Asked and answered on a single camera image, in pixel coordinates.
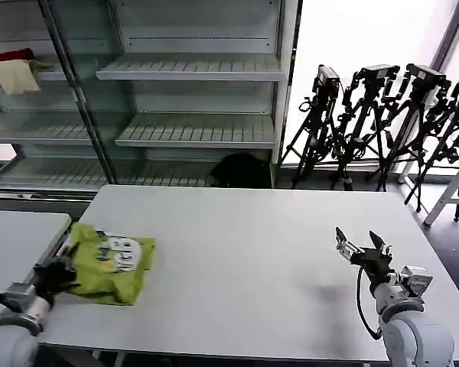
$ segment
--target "white table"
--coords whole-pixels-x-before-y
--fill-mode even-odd
[[[459,360],[459,292],[394,193],[178,187],[101,189],[82,222],[154,236],[157,255],[132,307],[66,295],[43,342],[58,346],[257,358],[386,361],[355,304],[357,267],[335,249],[335,226],[358,245],[373,230],[392,266],[435,279],[428,314],[451,330]],[[363,307],[376,325],[363,282]]]
[[[70,223],[67,214],[0,211],[0,291],[30,279]]]

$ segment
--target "towel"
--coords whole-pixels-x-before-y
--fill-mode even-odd
[[[34,52],[30,48],[23,48],[21,50],[7,51],[0,53],[0,61],[9,60],[32,60],[34,59]]]
[[[14,95],[41,90],[32,74],[28,60],[0,61],[0,85],[5,94]]]
[[[76,246],[73,265],[79,284],[71,293],[98,304],[134,304],[145,270],[151,268],[155,239],[128,238],[75,223],[70,240]]]

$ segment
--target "beige cloth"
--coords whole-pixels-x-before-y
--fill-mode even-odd
[[[28,60],[0,61],[0,85],[8,95],[41,90]]]

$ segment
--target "table leg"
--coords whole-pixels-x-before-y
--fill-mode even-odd
[[[114,362],[114,367],[122,367],[124,363],[125,352],[117,352],[116,361]]]
[[[455,200],[452,199],[452,196],[456,192],[459,187],[459,171],[451,180],[451,183],[446,187],[444,193],[435,204],[434,209],[428,214],[427,218],[425,218],[425,224],[427,226],[431,226],[433,222],[437,219],[440,215],[441,211],[444,209],[445,205],[448,203],[453,203]]]
[[[74,367],[105,367],[100,361],[82,349],[62,348],[60,346],[52,346],[50,349]]]

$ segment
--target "camera tripod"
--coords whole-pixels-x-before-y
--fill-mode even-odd
[[[376,174],[380,173],[376,191],[381,190],[381,188],[383,191],[386,191],[386,181],[393,165],[400,161],[410,161],[411,159],[400,160],[399,158],[405,154],[412,153],[412,150],[416,152],[413,155],[418,161],[418,166],[421,169],[424,164],[423,143],[426,137],[431,134],[432,130],[435,130],[437,134],[441,132],[441,127],[439,130],[438,125],[433,122],[435,121],[437,115],[442,112],[441,107],[445,106],[446,104],[445,96],[449,87],[451,86],[451,82],[445,79],[444,74],[441,74],[428,67],[410,63],[406,69],[407,71],[404,75],[402,85],[399,90],[399,96],[402,96],[402,94],[406,91],[411,78],[414,77],[415,80],[412,83],[412,92],[410,93],[410,98],[409,100],[405,101],[398,109],[391,109],[387,118],[387,125],[390,125],[392,120],[395,119],[403,110],[408,109],[406,117],[403,120],[401,128],[399,129],[394,144],[392,147],[390,147],[391,150],[389,151],[388,156],[382,164],[379,162],[379,169],[367,177],[367,179],[370,180]],[[440,87],[437,94],[439,99],[439,108],[431,109],[431,111],[429,111],[426,118],[427,121],[424,124],[425,100],[427,99],[428,95],[437,87]],[[408,143],[408,139],[412,135],[417,119],[418,134]]]
[[[347,173],[347,165],[353,160],[363,157],[367,148],[372,150],[372,148],[369,147],[369,143],[372,141],[370,135],[365,135],[362,138],[360,137],[366,118],[371,111],[374,114],[373,127],[376,131],[374,135],[378,140],[378,151],[375,151],[375,153],[379,157],[379,162],[383,161],[381,131],[383,130],[382,117],[385,107],[379,107],[376,98],[379,97],[379,91],[384,88],[382,100],[385,99],[398,72],[398,66],[377,65],[374,67],[364,67],[360,72],[353,75],[352,83],[347,87],[343,95],[342,104],[345,106],[345,113],[339,116],[338,121],[340,121],[340,127],[333,135],[333,154],[338,160],[338,169],[337,175],[332,181],[331,189],[334,189],[338,180],[342,180],[345,191],[353,191],[353,183]],[[352,107],[350,98],[352,92],[359,86],[361,80],[363,80],[366,92],[364,97],[360,98],[357,104]],[[348,123],[355,117],[355,114],[359,110],[360,114],[353,128],[353,132],[346,135]]]
[[[409,195],[406,197],[406,200],[405,200],[405,205],[407,205],[410,199],[412,198],[412,196],[414,195],[415,191],[418,190],[418,204],[417,204],[417,209],[416,209],[418,213],[422,210],[421,208],[421,194],[422,194],[421,185],[423,181],[425,180],[425,176],[427,175],[428,170],[434,166],[435,161],[441,161],[442,159],[447,158],[448,161],[453,163],[459,159],[459,156],[457,154],[457,148],[459,146],[459,136],[457,137],[456,141],[453,143],[452,146],[448,147],[447,145],[447,141],[449,137],[452,136],[452,134],[456,130],[459,130],[459,102],[457,102],[457,98],[459,98],[459,82],[457,83],[457,85],[454,88],[454,91],[452,92],[452,97],[453,97],[453,101],[451,102],[451,106],[442,115],[441,119],[444,119],[445,121],[447,121],[448,118],[452,115],[452,113],[454,113],[454,116],[452,117],[450,124],[445,130],[445,133],[439,139],[438,145],[436,149],[434,150],[432,156],[426,163],[423,171],[419,173],[415,181],[415,186],[412,188],[412,190],[410,191]]]
[[[340,78],[330,67],[320,65],[318,74],[314,79],[313,99],[306,100],[299,106],[302,112],[308,112],[306,119],[302,123],[291,144],[287,146],[286,152],[282,157],[281,163],[292,151],[299,158],[298,168],[292,178],[292,189],[299,181],[305,179],[313,171],[317,162],[322,161],[331,151],[331,141],[327,139],[328,132],[334,130],[332,113],[338,97]],[[303,132],[308,133],[308,139],[304,145],[304,150],[299,153],[294,145]]]

